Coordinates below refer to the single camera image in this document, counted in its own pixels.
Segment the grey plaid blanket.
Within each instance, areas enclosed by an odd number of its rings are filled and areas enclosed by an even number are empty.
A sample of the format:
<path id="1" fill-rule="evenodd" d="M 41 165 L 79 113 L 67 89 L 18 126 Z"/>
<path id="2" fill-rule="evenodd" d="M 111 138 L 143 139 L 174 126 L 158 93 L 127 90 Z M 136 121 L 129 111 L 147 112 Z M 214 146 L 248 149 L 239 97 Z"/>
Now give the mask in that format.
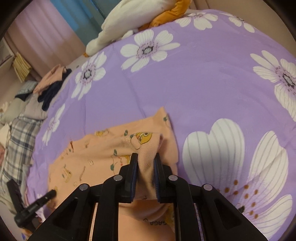
<path id="1" fill-rule="evenodd" d="M 35 140 L 42 123 L 41 120 L 19 116 L 10 125 L 10 137 L 6 144 L 8 152 L 1 167 L 1 202 L 11 210 L 13 210 L 13 203 L 7 182 L 14 180 L 21 193 L 25 192 Z"/>

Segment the pink curtain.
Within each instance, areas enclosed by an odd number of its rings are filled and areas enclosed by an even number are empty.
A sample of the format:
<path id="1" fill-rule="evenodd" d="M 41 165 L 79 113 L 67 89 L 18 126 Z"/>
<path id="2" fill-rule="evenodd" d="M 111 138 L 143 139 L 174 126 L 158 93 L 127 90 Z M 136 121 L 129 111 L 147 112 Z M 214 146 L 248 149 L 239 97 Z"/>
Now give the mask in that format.
<path id="1" fill-rule="evenodd" d="M 41 77 L 81 56 L 85 45 L 50 1 L 32 1 L 13 21 L 4 38 Z"/>

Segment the olive grey pillow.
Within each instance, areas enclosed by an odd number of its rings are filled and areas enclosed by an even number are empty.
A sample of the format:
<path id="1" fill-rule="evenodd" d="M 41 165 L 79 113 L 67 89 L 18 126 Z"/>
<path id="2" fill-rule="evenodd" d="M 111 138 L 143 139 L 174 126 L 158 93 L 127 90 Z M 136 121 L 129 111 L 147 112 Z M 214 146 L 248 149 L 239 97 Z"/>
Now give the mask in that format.
<path id="1" fill-rule="evenodd" d="M 25 109 L 27 103 L 28 101 L 22 101 L 19 98 L 15 98 L 4 113 L 1 114 L 1 124 L 5 125 L 17 118 Z"/>

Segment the purple floral bed sheet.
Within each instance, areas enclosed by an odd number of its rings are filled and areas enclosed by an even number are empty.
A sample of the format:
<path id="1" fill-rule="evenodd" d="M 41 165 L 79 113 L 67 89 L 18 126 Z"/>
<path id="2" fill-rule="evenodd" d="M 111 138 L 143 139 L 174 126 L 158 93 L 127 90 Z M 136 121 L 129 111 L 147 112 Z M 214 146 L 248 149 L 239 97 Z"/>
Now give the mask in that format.
<path id="1" fill-rule="evenodd" d="M 295 216 L 295 58 L 216 10 L 115 42 L 72 72 L 37 137 L 35 201 L 49 166 L 86 135 L 168 114 L 178 175 L 211 184 L 268 240 Z"/>

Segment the teal blue curtain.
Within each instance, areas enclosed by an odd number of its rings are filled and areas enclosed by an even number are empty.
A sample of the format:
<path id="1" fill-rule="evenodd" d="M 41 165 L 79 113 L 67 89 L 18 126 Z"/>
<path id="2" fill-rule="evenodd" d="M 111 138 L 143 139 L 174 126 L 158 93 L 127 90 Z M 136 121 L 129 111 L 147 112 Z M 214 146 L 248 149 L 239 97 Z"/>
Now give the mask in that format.
<path id="1" fill-rule="evenodd" d="M 51 0 L 83 44 L 98 37 L 101 25 L 120 0 Z"/>

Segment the white goose plush toy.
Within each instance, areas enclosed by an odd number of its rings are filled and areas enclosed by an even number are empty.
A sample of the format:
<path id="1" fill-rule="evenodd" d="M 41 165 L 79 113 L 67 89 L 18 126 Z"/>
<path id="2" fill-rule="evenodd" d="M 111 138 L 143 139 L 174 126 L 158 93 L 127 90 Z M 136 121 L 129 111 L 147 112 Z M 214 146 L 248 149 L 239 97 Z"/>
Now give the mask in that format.
<path id="1" fill-rule="evenodd" d="M 93 56 L 127 32 L 173 22 L 189 9 L 191 1 L 120 1 L 107 15 L 101 25 L 98 37 L 91 40 L 85 50 L 86 56 Z"/>

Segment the striped pillow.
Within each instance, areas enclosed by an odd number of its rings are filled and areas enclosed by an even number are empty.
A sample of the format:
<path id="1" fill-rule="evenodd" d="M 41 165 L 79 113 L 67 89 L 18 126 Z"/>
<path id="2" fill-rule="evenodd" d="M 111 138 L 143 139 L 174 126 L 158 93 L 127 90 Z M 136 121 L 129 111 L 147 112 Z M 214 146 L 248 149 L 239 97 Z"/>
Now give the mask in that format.
<path id="1" fill-rule="evenodd" d="M 23 86 L 21 87 L 21 89 L 17 92 L 17 94 L 15 95 L 15 98 L 19 98 L 22 101 L 25 101 L 27 99 L 28 96 L 30 96 L 35 87 L 37 86 L 38 82 L 34 81 L 34 80 L 28 80 L 26 81 Z"/>

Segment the dark navy folded garment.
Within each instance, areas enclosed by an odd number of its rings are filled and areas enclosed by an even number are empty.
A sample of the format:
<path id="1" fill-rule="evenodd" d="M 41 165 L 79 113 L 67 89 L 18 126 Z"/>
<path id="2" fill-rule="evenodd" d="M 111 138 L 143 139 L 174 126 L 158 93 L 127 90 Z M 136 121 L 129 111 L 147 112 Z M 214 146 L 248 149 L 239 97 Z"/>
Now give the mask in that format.
<path id="1" fill-rule="evenodd" d="M 51 84 L 46 90 L 42 92 L 41 95 L 39 95 L 38 102 L 43 103 L 42 109 L 44 111 L 47 111 L 49 109 L 50 103 L 52 102 L 53 98 L 57 95 L 64 81 L 71 74 L 71 72 L 71 69 L 66 68 L 66 73 L 63 74 L 62 80 Z"/>

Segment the pink folded garment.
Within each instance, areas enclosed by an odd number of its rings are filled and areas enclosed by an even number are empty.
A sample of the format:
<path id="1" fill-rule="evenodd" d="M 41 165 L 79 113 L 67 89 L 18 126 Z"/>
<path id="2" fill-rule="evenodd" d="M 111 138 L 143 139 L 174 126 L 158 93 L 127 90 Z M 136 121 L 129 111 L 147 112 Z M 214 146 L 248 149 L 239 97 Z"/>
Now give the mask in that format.
<path id="1" fill-rule="evenodd" d="M 53 67 L 36 85 L 33 90 L 33 94 L 41 95 L 44 90 L 46 90 L 51 84 L 61 81 L 63 74 L 66 73 L 66 67 L 60 64 Z"/>

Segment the orange duck print shirt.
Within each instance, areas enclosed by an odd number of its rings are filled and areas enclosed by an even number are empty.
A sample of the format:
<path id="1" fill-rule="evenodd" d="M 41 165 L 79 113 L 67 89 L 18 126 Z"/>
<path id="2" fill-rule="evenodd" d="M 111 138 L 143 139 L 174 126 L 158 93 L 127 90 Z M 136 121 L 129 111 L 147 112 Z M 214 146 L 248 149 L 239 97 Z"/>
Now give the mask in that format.
<path id="1" fill-rule="evenodd" d="M 177 174 L 178 148 L 167 112 L 89 134 L 71 142 L 49 166 L 48 187 L 57 192 L 49 202 L 56 209 L 80 184 L 103 183 L 138 155 L 138 179 L 131 204 L 119 206 L 120 240 L 174 240 L 173 207 L 160 204 L 153 181 L 153 160 Z"/>

